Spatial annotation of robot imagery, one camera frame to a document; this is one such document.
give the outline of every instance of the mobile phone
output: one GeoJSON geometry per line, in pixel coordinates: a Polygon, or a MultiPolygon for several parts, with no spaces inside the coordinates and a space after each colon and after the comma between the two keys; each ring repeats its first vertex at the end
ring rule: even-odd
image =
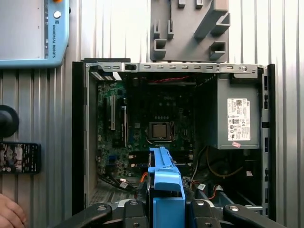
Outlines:
{"type": "Polygon", "coordinates": [[[36,174],[41,170],[37,143],[0,142],[0,174],[36,174]]]}

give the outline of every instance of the human hand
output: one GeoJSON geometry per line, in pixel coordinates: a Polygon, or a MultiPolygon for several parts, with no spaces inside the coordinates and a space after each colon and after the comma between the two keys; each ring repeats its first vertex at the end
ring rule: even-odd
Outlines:
{"type": "Polygon", "coordinates": [[[26,217],[22,208],[0,194],[0,228],[24,228],[26,217]]]}

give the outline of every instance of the silver metal wall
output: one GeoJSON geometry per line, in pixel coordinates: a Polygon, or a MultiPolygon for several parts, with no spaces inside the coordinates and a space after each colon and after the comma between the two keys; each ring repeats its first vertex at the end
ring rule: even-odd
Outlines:
{"type": "MultiPolygon", "coordinates": [[[[150,0],[70,0],[70,42],[56,70],[5,71],[0,104],[15,107],[13,141],[38,142],[43,170],[5,175],[0,191],[27,212],[30,227],[71,215],[71,62],[85,57],[148,61],[150,0]]],[[[229,0],[230,63],[276,64],[277,219],[304,227],[304,1],[229,0]]]]}

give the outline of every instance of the universal robots logo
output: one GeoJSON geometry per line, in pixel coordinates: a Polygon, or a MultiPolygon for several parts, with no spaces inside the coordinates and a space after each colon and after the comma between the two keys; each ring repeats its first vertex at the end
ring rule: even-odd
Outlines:
{"type": "Polygon", "coordinates": [[[53,25],[53,41],[52,41],[52,57],[56,58],[56,25],[59,25],[59,20],[55,20],[53,25]]]}

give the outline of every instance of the expansion slot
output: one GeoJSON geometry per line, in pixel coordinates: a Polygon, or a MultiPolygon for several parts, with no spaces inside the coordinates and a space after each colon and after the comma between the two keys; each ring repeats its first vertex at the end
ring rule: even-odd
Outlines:
{"type": "Polygon", "coordinates": [[[122,106],[122,141],[124,147],[127,145],[127,106],[122,106]]]}
{"type": "Polygon", "coordinates": [[[115,113],[116,113],[116,96],[110,96],[110,106],[111,106],[111,130],[115,131],[115,113]]]}
{"type": "Polygon", "coordinates": [[[103,99],[103,131],[104,131],[104,139],[107,140],[107,130],[108,130],[108,116],[107,116],[107,99],[104,97],[103,99]]]}

